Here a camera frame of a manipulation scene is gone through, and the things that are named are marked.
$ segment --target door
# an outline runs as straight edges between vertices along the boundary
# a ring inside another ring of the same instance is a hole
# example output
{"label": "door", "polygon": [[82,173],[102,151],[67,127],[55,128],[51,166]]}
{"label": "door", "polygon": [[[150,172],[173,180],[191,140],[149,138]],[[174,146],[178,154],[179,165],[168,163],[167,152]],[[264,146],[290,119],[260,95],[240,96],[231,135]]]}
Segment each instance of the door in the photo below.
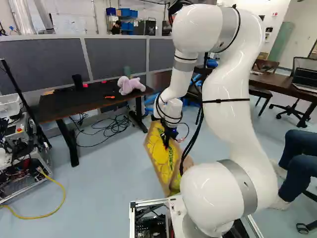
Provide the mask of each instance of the door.
{"label": "door", "polygon": [[267,60],[279,62],[294,27],[295,24],[293,22],[284,21],[282,23]]}

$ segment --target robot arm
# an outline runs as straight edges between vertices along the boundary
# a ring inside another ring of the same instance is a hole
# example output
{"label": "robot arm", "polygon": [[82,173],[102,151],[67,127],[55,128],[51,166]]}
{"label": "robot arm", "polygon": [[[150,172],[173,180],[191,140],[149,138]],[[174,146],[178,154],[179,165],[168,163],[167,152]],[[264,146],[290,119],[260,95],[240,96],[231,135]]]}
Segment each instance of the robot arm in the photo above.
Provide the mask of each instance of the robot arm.
{"label": "robot arm", "polygon": [[[162,110],[186,94],[198,53],[223,51],[203,85],[203,101],[223,102],[203,108],[210,129],[229,144],[230,158],[193,166],[180,185],[189,220],[206,235],[220,237],[234,220],[267,208],[277,196],[275,172],[253,130],[249,102],[243,101],[264,28],[250,12],[194,4],[178,12],[172,34],[177,50],[170,86],[157,98]],[[155,109],[154,116],[161,114]],[[176,234],[182,236],[184,231]]]}

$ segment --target yellow bag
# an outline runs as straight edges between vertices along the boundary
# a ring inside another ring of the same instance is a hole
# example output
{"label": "yellow bag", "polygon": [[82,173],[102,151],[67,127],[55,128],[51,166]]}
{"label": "yellow bag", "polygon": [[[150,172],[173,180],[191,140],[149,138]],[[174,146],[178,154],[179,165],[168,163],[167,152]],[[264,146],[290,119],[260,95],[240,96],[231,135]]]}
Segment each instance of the yellow bag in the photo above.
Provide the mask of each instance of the yellow bag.
{"label": "yellow bag", "polygon": [[[160,136],[163,132],[164,127],[160,121],[153,121],[143,145],[152,161],[164,194],[168,197],[179,193],[181,179],[179,164],[183,151],[173,139],[169,140],[169,147],[165,149]],[[183,163],[184,171],[193,165],[193,160],[188,155]]]}

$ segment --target plush toy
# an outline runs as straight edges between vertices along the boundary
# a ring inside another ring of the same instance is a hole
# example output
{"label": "plush toy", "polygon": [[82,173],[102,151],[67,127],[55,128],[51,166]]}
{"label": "plush toy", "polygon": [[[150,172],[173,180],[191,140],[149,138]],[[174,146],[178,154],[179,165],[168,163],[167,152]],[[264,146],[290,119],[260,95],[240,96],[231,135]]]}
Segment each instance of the plush toy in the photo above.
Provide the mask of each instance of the plush toy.
{"label": "plush toy", "polygon": [[141,92],[144,92],[146,89],[145,86],[140,83],[140,78],[129,79],[127,76],[119,78],[118,86],[120,87],[119,93],[121,93],[121,95],[127,95],[135,88],[141,90]]}

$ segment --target person's knee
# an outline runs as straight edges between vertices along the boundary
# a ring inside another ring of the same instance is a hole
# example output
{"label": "person's knee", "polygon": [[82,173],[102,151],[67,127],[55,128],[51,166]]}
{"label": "person's knee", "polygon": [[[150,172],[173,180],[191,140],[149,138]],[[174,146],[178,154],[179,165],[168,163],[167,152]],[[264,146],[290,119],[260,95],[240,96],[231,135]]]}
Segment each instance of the person's knee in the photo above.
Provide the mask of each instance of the person's knee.
{"label": "person's knee", "polygon": [[289,130],[285,134],[285,141],[293,141],[298,137],[299,130]]}
{"label": "person's knee", "polygon": [[294,156],[289,163],[289,170],[296,170],[299,172],[307,171],[311,166],[311,156],[297,155]]}

